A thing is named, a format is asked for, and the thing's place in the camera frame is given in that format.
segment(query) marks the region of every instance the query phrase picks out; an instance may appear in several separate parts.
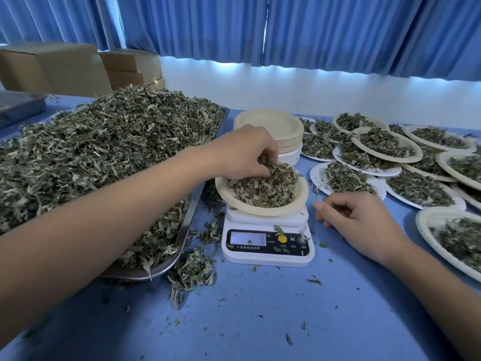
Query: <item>blue tablecloth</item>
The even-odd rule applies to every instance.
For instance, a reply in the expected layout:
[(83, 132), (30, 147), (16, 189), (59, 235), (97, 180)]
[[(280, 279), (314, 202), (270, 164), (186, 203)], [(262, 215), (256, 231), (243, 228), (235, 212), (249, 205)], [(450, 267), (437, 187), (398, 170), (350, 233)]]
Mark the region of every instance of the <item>blue tablecloth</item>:
[[(76, 97), (50, 100), (48, 111), (29, 122), (89, 101)], [(240, 112), (230, 111), (230, 129)], [(0, 138), (17, 128), (0, 131)], [(296, 168), (308, 176), (316, 163), (301, 157)], [(316, 222), (315, 199), (310, 193), (309, 226), (315, 231), (313, 239), (328, 248), (316, 246), (316, 256), (307, 267), (261, 266), (253, 272), (251, 266), (221, 262), (220, 246), (211, 244), (206, 253), (216, 260), (215, 284), (197, 287), (181, 309), (172, 307), (164, 279), (130, 287), (97, 279), (13, 340), (0, 352), (0, 361), (457, 359), (441, 331), (398, 279), (358, 254), (334, 229)], [(413, 242), (481, 291), (481, 284), (424, 242), (415, 225), (417, 210), (390, 195), (384, 202)], [(207, 220), (208, 212), (199, 207), (192, 226), (202, 229)], [(312, 275), (323, 285), (307, 282)]]

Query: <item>digital kitchen scale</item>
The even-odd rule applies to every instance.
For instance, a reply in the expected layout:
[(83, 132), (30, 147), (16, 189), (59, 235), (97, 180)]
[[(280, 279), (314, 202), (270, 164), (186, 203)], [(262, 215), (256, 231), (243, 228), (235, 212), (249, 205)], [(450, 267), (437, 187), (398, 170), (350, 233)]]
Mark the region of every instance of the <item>digital kitchen scale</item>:
[[(235, 263), (304, 267), (315, 255), (308, 218), (305, 205), (298, 212), (277, 217), (254, 215), (227, 206), (222, 252)], [(284, 235), (279, 235), (274, 226), (279, 226)]]

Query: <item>white wall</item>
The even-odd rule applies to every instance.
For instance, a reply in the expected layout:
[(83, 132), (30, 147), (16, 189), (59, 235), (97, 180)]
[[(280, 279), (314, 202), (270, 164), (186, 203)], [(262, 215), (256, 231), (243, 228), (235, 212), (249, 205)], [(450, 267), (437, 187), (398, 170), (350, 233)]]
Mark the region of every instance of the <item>white wall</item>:
[(275, 108), (310, 115), (360, 111), (388, 123), (481, 129), (481, 82), (161, 60), (169, 90), (231, 109)]

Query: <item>person's left hand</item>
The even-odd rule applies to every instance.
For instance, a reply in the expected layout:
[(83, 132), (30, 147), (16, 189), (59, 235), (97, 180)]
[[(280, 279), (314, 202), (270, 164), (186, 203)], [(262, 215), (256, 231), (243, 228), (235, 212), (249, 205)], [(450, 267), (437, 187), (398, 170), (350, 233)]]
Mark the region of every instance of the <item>person's left hand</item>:
[(264, 154), (277, 162), (279, 147), (264, 127), (244, 125), (202, 147), (214, 165), (215, 176), (229, 179), (269, 177), (269, 169), (257, 162)]

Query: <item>curtain fold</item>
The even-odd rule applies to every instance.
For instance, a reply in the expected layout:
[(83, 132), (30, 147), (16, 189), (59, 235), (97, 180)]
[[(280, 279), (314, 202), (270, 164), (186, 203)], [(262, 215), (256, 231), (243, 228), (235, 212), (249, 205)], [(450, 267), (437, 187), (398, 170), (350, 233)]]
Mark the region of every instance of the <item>curtain fold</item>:
[(117, 0), (128, 48), (260, 66), (268, 0)]
[(269, 0), (263, 65), (388, 74), (422, 0)]
[(392, 75), (481, 81), (481, 0), (426, 0)]
[(120, 47), (106, 0), (0, 0), (0, 43), (24, 41)]

